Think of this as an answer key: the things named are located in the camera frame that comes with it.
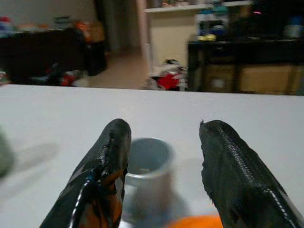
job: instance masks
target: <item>white table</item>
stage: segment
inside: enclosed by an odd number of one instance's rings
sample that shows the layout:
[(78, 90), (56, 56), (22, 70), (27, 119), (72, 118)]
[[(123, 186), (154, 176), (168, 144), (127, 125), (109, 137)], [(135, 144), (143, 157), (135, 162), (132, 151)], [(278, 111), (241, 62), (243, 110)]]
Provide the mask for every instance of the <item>white table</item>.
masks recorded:
[(120, 117), (133, 138), (174, 146), (174, 189), (189, 214), (215, 211), (200, 177), (202, 119), (232, 125), (304, 214), (303, 97), (8, 85), (0, 98), (1, 126), (17, 157), (1, 180), (1, 227), (38, 227), (105, 125)]

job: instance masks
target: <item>silver cup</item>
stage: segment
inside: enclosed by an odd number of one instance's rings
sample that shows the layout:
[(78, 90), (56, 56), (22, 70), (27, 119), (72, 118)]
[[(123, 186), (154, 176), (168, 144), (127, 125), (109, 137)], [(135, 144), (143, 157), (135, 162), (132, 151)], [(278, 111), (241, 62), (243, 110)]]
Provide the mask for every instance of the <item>silver cup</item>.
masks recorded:
[(171, 162), (174, 149), (156, 138), (139, 138), (132, 142), (122, 219), (162, 223), (171, 206)]

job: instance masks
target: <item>tile floor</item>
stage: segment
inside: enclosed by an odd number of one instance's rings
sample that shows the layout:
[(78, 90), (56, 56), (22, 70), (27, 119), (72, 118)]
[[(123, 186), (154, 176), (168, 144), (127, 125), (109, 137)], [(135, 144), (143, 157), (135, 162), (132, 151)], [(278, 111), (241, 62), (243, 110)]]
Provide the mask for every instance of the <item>tile floor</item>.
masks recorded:
[(108, 68), (89, 77), (89, 87), (140, 89), (148, 77), (148, 67), (139, 49), (107, 56)]

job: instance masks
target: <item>shelf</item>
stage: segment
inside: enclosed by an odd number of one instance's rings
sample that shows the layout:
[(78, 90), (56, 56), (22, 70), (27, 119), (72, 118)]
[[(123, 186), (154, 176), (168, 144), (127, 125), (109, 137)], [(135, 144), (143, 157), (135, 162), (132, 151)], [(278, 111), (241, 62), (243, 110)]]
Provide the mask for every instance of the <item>shelf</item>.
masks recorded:
[[(230, 1), (224, 2), (224, 5), (227, 7), (237, 7), (237, 6), (248, 6), (251, 5), (252, 1)], [(164, 7), (164, 8), (150, 8), (145, 9), (145, 13), (163, 13), (163, 12), (177, 12), (177, 11), (187, 11), (187, 10), (202, 10), (210, 7), (209, 4), (200, 4), (200, 5), (188, 5), (180, 7)]]

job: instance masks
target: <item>orange object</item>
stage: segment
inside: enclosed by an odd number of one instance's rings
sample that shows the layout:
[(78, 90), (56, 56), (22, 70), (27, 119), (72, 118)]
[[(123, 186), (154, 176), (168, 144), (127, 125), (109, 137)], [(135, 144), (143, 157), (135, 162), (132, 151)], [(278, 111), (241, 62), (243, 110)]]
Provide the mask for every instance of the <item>orange object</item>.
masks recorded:
[(182, 218), (168, 228), (223, 228), (223, 225), (219, 216), (208, 215)]

